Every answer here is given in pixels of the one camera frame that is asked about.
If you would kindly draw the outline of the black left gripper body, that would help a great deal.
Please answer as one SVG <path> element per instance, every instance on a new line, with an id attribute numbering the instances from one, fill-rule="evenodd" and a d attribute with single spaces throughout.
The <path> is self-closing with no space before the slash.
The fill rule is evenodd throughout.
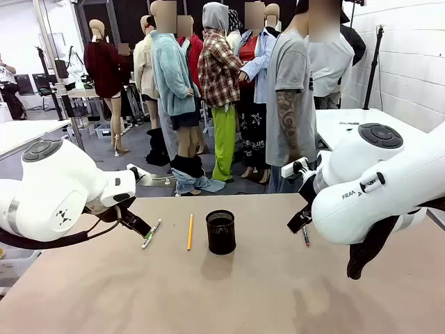
<path id="1" fill-rule="evenodd" d="M 99 215 L 99 218 L 106 223 L 119 221 L 123 225 L 134 225 L 134 215 L 124 205 L 115 205 L 108 208 Z"/>

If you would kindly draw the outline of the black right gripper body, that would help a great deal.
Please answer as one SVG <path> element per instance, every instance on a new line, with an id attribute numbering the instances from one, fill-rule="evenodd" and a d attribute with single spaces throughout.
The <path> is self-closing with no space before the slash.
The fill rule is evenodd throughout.
<path id="1" fill-rule="evenodd" d="M 298 191 L 298 193 L 305 199 L 307 202 L 307 206 L 305 207 L 307 210 L 312 210 L 312 203 L 316 197 L 316 192 L 314 190 L 314 180 L 316 177 L 315 170 L 300 170 L 299 176 L 302 179 L 302 185 Z"/>

